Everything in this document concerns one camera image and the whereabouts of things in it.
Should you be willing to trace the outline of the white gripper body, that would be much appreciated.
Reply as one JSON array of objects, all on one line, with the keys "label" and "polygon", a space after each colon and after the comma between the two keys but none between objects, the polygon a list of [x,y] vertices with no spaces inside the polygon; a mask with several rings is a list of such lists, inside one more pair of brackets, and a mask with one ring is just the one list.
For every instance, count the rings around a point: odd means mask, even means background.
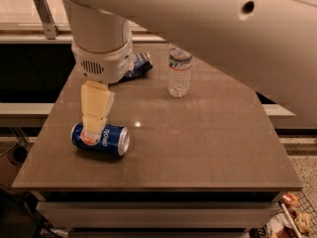
[{"label": "white gripper body", "polygon": [[118,82],[128,70],[133,68],[132,42],[108,53],[96,54],[85,51],[76,43],[71,50],[74,54],[77,70],[88,79],[102,81],[107,84]]}]

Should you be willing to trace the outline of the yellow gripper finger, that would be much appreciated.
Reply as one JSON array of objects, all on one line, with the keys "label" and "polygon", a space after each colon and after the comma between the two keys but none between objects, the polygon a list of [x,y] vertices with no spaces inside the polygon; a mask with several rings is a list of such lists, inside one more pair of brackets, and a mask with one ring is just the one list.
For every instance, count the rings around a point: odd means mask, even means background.
[{"label": "yellow gripper finger", "polygon": [[85,141],[98,141],[107,123],[115,93],[104,83],[87,80],[81,86],[82,135]]}]

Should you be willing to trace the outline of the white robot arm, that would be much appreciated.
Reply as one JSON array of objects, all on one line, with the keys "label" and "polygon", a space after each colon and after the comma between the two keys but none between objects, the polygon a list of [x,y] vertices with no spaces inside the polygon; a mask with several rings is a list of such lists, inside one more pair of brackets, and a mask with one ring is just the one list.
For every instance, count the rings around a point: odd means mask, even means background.
[{"label": "white robot arm", "polygon": [[126,18],[317,126],[317,0],[66,0]]}]

